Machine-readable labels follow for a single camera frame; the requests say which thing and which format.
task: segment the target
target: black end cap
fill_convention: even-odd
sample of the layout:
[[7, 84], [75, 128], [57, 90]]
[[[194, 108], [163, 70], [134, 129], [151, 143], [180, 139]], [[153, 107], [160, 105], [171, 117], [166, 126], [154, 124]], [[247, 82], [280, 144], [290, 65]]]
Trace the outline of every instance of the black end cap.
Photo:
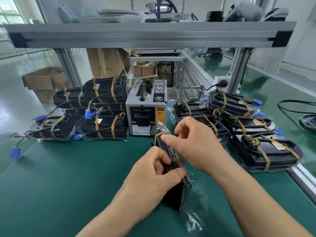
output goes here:
[[9, 33], [9, 37], [16, 48], [28, 48], [28, 44], [22, 33], [12, 32]]
[[293, 31], [278, 31], [273, 41], [272, 47], [286, 47]]

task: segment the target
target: caution label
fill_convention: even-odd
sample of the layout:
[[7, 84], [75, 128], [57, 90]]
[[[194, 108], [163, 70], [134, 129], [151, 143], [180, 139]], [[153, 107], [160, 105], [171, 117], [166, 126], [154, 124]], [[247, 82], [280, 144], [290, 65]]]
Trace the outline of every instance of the caution label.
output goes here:
[[165, 108], [156, 107], [156, 123], [158, 122], [165, 123]]

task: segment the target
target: forearm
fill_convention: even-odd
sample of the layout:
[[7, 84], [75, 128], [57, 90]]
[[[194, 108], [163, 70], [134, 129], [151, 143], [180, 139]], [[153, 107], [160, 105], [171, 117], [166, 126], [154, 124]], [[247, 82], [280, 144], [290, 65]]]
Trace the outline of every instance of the forearm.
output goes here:
[[223, 189], [245, 236], [311, 236], [224, 149], [219, 152], [221, 159], [209, 174]]
[[104, 211], [85, 226], [76, 237], [122, 237], [126, 236], [134, 224], [124, 213], [123, 207], [111, 203]]

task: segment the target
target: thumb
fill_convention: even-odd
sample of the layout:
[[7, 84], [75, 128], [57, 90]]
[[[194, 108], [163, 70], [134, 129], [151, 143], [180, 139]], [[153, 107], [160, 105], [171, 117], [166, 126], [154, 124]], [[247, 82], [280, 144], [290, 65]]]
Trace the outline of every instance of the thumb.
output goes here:
[[185, 147], [185, 139], [180, 139], [174, 135], [162, 135], [161, 139], [164, 143], [166, 143], [171, 148], [178, 151], [180, 154], [183, 153], [183, 148]]
[[161, 177], [164, 179], [165, 187], [167, 188], [167, 190], [170, 190], [172, 187], [179, 184], [180, 181], [185, 177], [185, 175], [186, 169], [181, 167], [171, 170]]

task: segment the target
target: window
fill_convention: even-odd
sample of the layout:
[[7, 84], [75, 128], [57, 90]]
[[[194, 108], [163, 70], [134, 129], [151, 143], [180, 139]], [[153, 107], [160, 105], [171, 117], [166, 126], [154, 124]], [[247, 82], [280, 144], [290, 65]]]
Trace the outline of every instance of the window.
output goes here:
[[24, 19], [14, 0], [0, 0], [0, 41], [8, 40], [8, 37], [2, 28], [3, 25], [24, 23]]

